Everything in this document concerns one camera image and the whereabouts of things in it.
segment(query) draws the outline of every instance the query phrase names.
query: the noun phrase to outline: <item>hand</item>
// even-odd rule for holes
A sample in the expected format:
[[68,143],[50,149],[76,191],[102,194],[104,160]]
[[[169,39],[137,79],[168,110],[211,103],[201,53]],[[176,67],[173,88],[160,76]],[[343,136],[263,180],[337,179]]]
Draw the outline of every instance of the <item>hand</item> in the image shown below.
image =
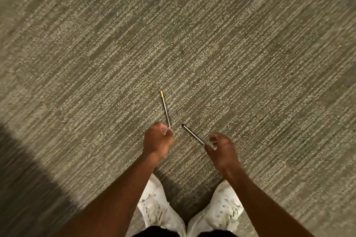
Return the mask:
[[212,160],[214,167],[226,178],[230,170],[236,168],[242,169],[242,164],[238,161],[238,154],[236,153],[236,144],[227,136],[220,133],[209,134],[210,141],[216,150],[211,146],[205,145],[205,150]]
[[161,122],[157,122],[145,133],[142,155],[153,158],[156,163],[159,163],[167,156],[172,142],[172,130]]

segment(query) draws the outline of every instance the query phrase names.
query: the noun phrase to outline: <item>gray carpet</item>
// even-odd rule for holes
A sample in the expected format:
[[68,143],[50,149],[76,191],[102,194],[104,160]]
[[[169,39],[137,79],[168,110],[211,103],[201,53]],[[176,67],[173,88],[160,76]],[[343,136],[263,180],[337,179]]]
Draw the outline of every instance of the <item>gray carpet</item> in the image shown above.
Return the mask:
[[50,235],[104,190],[165,120],[160,89],[156,174],[186,222],[221,177],[182,122],[233,138],[316,236],[354,236],[355,53],[355,0],[0,0],[0,236]]

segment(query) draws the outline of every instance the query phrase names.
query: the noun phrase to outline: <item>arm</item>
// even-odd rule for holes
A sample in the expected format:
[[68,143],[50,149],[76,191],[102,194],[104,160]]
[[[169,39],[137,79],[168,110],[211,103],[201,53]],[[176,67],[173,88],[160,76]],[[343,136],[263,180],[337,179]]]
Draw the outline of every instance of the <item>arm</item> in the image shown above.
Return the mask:
[[215,168],[232,186],[260,237],[313,237],[298,221],[247,176],[238,161],[235,144],[225,135],[210,135],[214,150],[205,145]]
[[149,177],[172,141],[171,130],[154,124],[145,134],[140,157],[55,236],[124,237]]

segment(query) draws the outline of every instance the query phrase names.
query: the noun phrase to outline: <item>shoe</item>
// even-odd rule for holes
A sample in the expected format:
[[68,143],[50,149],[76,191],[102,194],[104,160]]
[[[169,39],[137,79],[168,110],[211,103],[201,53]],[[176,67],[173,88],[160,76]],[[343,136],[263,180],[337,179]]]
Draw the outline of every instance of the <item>shoe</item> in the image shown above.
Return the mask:
[[243,210],[235,191],[225,180],[216,188],[208,206],[189,221],[187,237],[197,237],[201,232],[212,230],[234,233]]
[[146,228],[159,226],[186,237],[183,219],[169,205],[163,186],[154,174],[149,178],[137,207],[144,217]]

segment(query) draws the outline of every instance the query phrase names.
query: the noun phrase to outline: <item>textured carpet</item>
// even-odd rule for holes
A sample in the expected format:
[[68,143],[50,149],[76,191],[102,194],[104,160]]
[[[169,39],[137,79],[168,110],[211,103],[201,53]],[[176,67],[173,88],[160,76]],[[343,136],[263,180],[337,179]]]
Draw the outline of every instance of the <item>textured carpet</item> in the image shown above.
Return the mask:
[[186,222],[221,177],[182,122],[232,137],[316,236],[354,236],[355,53],[355,0],[0,0],[0,236],[50,235],[105,189],[165,120],[160,89],[156,174]]

